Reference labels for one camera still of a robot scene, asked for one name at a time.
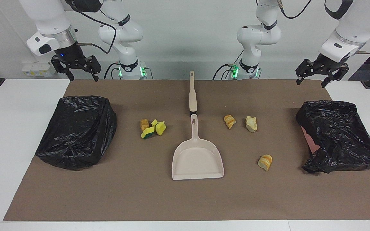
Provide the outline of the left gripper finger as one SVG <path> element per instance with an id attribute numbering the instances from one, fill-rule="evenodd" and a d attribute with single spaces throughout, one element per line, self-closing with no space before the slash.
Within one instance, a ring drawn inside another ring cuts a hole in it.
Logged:
<path id="1" fill-rule="evenodd" d="M 323 71 L 323 74 L 326 75 L 325 79 L 321 83 L 321 87 L 325 88 L 329 83 L 333 81 L 340 81 L 344 77 L 344 75 L 348 72 L 348 64 L 343 64 L 339 67 L 339 69 L 333 73 L 332 70 L 327 69 Z"/>
<path id="2" fill-rule="evenodd" d="M 302 63 L 296 68 L 297 80 L 296 84 L 301 85 L 302 81 L 315 74 L 314 62 L 309 59 L 304 59 Z"/>

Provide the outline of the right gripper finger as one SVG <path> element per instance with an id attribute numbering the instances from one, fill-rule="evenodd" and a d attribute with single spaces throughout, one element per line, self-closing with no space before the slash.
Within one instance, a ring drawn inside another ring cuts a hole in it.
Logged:
<path id="1" fill-rule="evenodd" d="M 70 81 L 74 81 L 75 77 L 70 71 L 72 62 L 62 61 L 58 56 L 53 56 L 50 62 L 57 73 L 63 73 Z"/>
<path id="2" fill-rule="evenodd" d="M 99 80 L 99 73 L 101 72 L 101 65 L 94 55 L 88 57 L 88 71 L 89 73 L 91 73 L 94 81 Z"/>

